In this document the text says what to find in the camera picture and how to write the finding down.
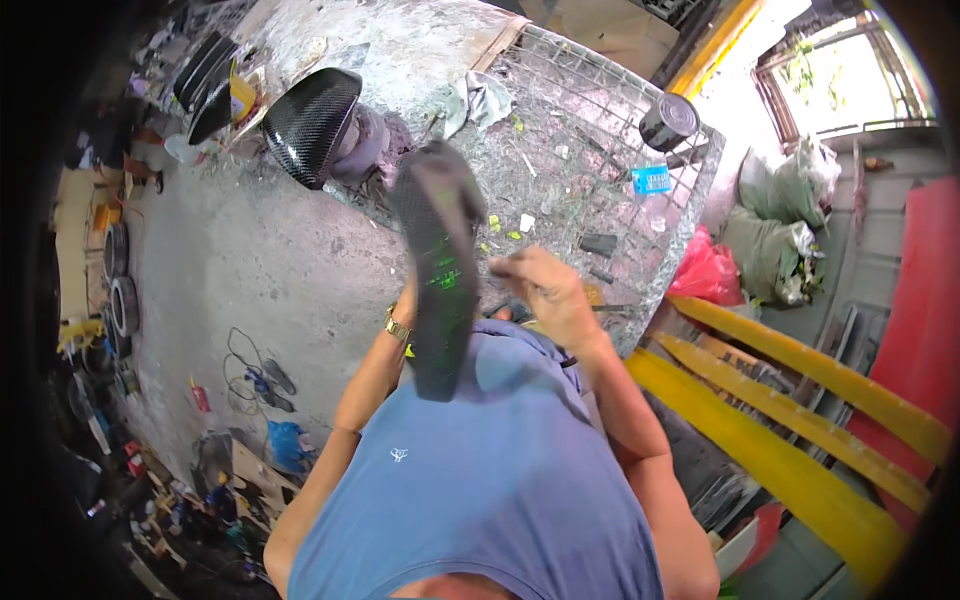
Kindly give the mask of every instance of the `blue packet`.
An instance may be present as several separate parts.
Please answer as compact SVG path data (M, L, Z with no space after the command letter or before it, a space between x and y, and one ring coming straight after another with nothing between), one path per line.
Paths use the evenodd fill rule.
M670 172L665 164L632 169L630 174L634 180L634 191L641 196L670 191Z

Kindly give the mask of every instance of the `blue plastic bag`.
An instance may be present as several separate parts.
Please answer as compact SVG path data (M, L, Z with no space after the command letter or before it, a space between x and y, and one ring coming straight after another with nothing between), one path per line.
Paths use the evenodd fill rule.
M303 473L304 468L300 460L312 457L310 452L304 452L300 447L300 434L306 432L290 421L278 423L267 420L267 426L276 463L288 471Z

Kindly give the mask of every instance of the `yellow metal beam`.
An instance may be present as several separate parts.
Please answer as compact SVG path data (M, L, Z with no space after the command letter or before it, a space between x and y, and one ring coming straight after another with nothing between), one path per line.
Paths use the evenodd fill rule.
M883 580L906 544L890 515L662 358L638 348L623 364L636 383L748 470L864 584L874 588Z
M697 42L693 53L666 87L692 99L753 22L766 0L734 0L717 16L713 28Z
M917 513L926 507L930 493L924 484L883 458L876 450L864 445L846 429L834 426L789 397L745 377L737 369L689 342L661 332L655 333L654 339L691 371L797 432L805 440L820 446Z
M668 298L687 317L719 329L806 374L889 429L926 460L939 466L944 464L952 434L927 412L846 365L770 327L704 300L679 296Z

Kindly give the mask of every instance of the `yellow container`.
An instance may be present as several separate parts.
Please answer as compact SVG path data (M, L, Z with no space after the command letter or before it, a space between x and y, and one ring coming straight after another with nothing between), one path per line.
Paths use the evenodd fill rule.
M253 103L256 101L256 90L241 79L238 75L230 72L230 114L234 123L243 121L250 114Z

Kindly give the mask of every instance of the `concrete floor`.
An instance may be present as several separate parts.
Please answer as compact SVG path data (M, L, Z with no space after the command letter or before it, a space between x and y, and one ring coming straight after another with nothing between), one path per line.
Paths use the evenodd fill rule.
M161 157L165 191L148 186L132 203L145 220L125 212L140 300L133 360L142 388L126 413L133 431L184 481L190 445L210 429L238 427L260 452L266 416L299 423L322 447L340 393L406 277L398 234L280 171L255 173L219 158L216 166L186 167ZM298 387L290 398L296 413L264 404L254 416L230 409L222 363L232 326L289 374ZM244 338L234 336L233 344L251 360ZM229 377L243 374L237 363L229 366ZM190 376L206 389L210 413L194 405Z

